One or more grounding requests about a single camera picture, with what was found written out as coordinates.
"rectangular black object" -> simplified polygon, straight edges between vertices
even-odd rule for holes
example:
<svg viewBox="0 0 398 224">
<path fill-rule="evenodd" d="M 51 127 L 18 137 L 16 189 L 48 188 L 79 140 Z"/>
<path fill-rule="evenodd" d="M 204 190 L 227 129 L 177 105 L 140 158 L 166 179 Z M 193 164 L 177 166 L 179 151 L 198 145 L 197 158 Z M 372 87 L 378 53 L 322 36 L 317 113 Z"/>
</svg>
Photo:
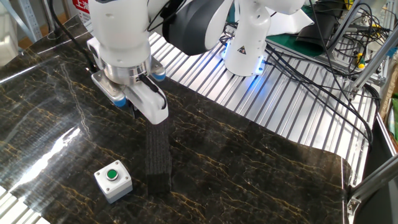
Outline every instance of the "rectangular black object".
<svg viewBox="0 0 398 224">
<path fill-rule="evenodd" d="M 78 17 L 66 27 L 85 45 Z M 146 122 L 113 106 L 66 36 L 0 70 L 0 185 L 50 223 L 342 223 L 351 168 L 166 79 L 172 190 L 150 196 Z M 116 159 L 134 192 L 109 204 L 93 173 Z"/>
<path fill-rule="evenodd" d="M 169 151 L 168 119 L 160 124 L 146 123 L 146 176 L 148 194 L 169 192 L 171 189 L 172 156 Z"/>
</svg>

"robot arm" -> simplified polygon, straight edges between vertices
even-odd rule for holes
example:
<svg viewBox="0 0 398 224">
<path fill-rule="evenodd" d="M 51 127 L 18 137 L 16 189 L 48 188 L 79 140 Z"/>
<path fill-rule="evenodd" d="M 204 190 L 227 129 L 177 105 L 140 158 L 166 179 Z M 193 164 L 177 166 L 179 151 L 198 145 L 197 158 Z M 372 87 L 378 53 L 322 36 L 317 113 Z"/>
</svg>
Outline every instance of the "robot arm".
<svg viewBox="0 0 398 224">
<path fill-rule="evenodd" d="M 233 0 L 89 0 L 94 38 L 88 41 L 102 69 L 92 76 L 115 105 L 130 101 L 152 123 L 168 115 L 165 95 L 147 76 L 165 77 L 150 54 L 148 25 L 187 55 L 202 54 L 218 42 Z M 270 26 L 265 7 L 292 14 L 304 0 L 239 0 L 241 20 L 227 47 L 226 68 L 252 75 L 262 57 Z"/>
<path fill-rule="evenodd" d="M 169 115 L 165 94 L 147 76 L 161 80 L 165 71 L 150 54 L 150 21 L 162 23 L 156 31 L 186 54 L 201 54 L 216 45 L 232 1 L 89 0 L 95 37 L 88 46 L 101 69 L 93 81 L 116 106 L 130 101 L 161 123 Z"/>
<path fill-rule="evenodd" d="M 260 75 L 266 37 L 271 26 L 271 16 L 266 7 L 283 14 L 293 14 L 305 0 L 239 0 L 240 21 L 235 38 L 225 51 L 225 67 L 240 76 Z"/>
</svg>

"white robot body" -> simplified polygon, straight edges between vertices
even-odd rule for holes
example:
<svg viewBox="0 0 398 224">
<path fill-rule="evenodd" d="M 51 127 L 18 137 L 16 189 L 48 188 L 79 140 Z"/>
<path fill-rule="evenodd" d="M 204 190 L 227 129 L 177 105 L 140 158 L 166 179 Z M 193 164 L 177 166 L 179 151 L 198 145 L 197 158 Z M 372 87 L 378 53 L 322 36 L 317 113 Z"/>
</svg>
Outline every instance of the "white robot body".
<svg viewBox="0 0 398 224">
<path fill-rule="evenodd" d="M 225 67 L 239 76 L 260 75 L 266 37 L 271 16 L 266 7 L 283 14 L 293 14 L 305 0 L 239 0 L 240 20 L 235 38 L 228 43 L 224 54 Z"/>
<path fill-rule="evenodd" d="M 139 65 L 150 57 L 147 0 L 89 0 L 94 36 L 104 62 L 121 68 Z"/>
</svg>

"green button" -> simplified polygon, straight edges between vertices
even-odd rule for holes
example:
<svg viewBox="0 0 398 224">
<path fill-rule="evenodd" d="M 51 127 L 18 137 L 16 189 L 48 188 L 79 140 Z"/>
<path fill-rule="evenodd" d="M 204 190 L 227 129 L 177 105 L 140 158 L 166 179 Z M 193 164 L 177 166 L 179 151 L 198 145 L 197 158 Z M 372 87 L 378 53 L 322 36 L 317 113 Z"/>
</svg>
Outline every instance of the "green button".
<svg viewBox="0 0 398 224">
<path fill-rule="evenodd" d="M 118 178 L 118 172 L 114 169 L 111 169 L 106 173 L 106 177 L 108 180 L 116 180 Z"/>
</svg>

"metal grating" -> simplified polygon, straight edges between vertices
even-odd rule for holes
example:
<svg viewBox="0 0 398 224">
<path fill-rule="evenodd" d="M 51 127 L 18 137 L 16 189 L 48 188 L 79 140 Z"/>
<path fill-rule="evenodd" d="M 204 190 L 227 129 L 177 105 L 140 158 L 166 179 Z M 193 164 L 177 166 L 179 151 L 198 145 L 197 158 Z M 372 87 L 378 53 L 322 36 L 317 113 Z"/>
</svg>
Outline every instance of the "metal grating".
<svg viewBox="0 0 398 224">
<path fill-rule="evenodd" d="M 0 223 L 1 224 L 50 224 L 39 213 L 17 199 L 6 189 L 0 187 Z"/>
<path fill-rule="evenodd" d="M 220 55 L 224 50 L 221 43 L 203 55 L 189 57 L 158 34 L 151 35 L 149 40 L 153 56 L 167 69 L 171 79 L 289 140 L 338 154 L 353 168 L 351 183 L 356 185 L 362 180 L 367 140 L 315 100 L 301 84 L 284 75 L 282 69 L 266 65 L 262 75 L 239 77 L 225 69 Z M 313 81 L 338 88 L 333 76 L 324 68 L 292 57 L 285 59 Z M 348 85 L 343 79 L 339 82 L 343 87 Z M 313 91 L 364 131 L 355 115 L 323 92 Z M 340 91 L 332 92 L 343 100 Z M 367 91 L 358 94 L 353 104 L 372 126 L 376 112 L 374 100 Z"/>
</svg>

